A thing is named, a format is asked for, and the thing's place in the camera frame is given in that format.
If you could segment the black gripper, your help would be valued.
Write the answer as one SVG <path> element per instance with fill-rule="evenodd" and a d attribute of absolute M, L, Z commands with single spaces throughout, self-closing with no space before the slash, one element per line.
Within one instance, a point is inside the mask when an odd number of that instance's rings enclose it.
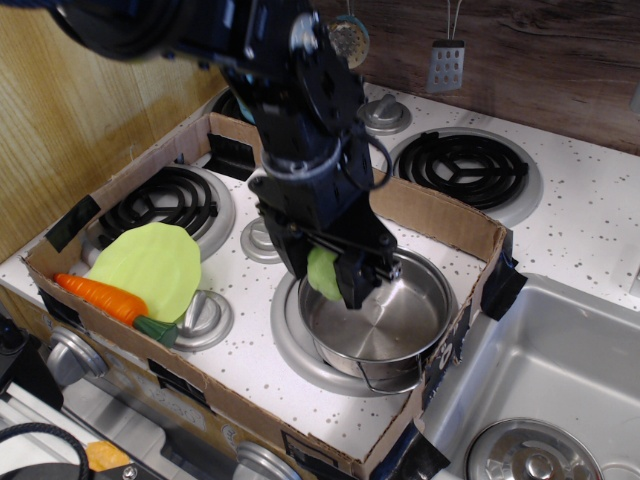
<path fill-rule="evenodd" d="M 268 156 L 263 165 L 266 173 L 250 180 L 249 188 L 259 199 L 276 251 L 296 279 L 307 275 L 314 246 L 339 255 L 336 281 L 349 310 L 361 309 L 383 282 L 399 278 L 397 242 L 369 202 L 369 194 L 386 186 L 392 174 L 391 156 L 378 139 L 344 138 L 316 165 L 290 162 L 279 171 Z"/>

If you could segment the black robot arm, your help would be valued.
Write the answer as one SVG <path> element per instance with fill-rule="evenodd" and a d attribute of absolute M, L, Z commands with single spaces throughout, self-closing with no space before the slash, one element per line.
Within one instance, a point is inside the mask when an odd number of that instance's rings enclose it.
<path fill-rule="evenodd" d="M 381 182 L 370 160 L 376 141 L 358 115 L 363 84 L 310 3 L 55 1 L 50 13 L 112 60 L 183 57 L 218 67 L 259 133 L 263 174 L 250 188 L 291 273 L 306 275 L 313 247 L 332 251 L 350 309 L 398 275 L 396 240 L 369 201 Z"/>

